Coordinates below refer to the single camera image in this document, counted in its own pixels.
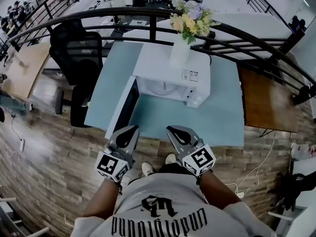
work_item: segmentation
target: light blue table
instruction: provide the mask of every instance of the light blue table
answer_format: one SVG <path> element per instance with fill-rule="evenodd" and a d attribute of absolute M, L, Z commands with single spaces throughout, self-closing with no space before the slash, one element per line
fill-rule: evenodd
<path fill-rule="evenodd" d="M 85 124 L 106 130 L 134 71 L 142 43 L 115 42 L 95 86 Z M 244 120 L 237 66 L 212 56 L 211 93 L 198 108 L 183 102 L 141 95 L 130 124 L 140 135 L 167 139 L 168 125 L 192 128 L 210 146 L 243 146 Z"/>

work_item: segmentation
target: electrical outlet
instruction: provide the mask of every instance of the electrical outlet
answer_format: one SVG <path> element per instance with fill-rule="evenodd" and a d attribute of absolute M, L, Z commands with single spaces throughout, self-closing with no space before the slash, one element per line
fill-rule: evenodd
<path fill-rule="evenodd" d="M 237 197 L 242 199 L 245 196 L 245 192 L 238 192 Z"/>

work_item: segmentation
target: jeans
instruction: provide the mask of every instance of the jeans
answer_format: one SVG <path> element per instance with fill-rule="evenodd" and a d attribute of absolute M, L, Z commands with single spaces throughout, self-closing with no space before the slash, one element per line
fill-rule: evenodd
<path fill-rule="evenodd" d="M 17 99 L 12 99 L 9 95 L 0 95 L 0 106 L 12 109 L 13 111 L 19 111 L 23 114 L 29 110 L 29 104 L 21 102 Z"/>
<path fill-rule="evenodd" d="M 185 167 L 183 167 L 177 163 L 163 165 L 160 168 L 160 170 L 158 171 L 158 173 L 172 173 L 172 174 L 183 174 L 183 175 L 193 175 L 194 176 L 194 174 L 192 172 L 188 171 Z M 136 179 L 130 181 L 128 185 L 130 185 L 132 182 L 134 182 L 138 179 L 140 179 L 140 178 L 136 178 Z"/>

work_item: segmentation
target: microwave door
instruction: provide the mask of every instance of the microwave door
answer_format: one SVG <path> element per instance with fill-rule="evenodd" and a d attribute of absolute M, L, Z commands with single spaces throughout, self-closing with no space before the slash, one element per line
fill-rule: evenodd
<path fill-rule="evenodd" d="M 106 139 L 110 139 L 115 131 L 128 126 L 139 95 L 136 77 L 131 76 L 115 108 L 114 114 L 105 134 Z"/>

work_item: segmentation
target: wall outlet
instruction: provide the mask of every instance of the wall outlet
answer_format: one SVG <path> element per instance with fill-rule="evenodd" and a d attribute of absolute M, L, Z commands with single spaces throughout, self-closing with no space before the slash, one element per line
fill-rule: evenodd
<path fill-rule="evenodd" d="M 24 150 L 24 144 L 25 144 L 25 140 L 21 139 L 21 141 L 20 141 L 20 151 L 21 152 Z"/>
<path fill-rule="evenodd" d="M 238 192 L 237 193 L 237 197 L 239 197 L 240 199 L 243 198 L 245 196 L 245 192 Z"/>

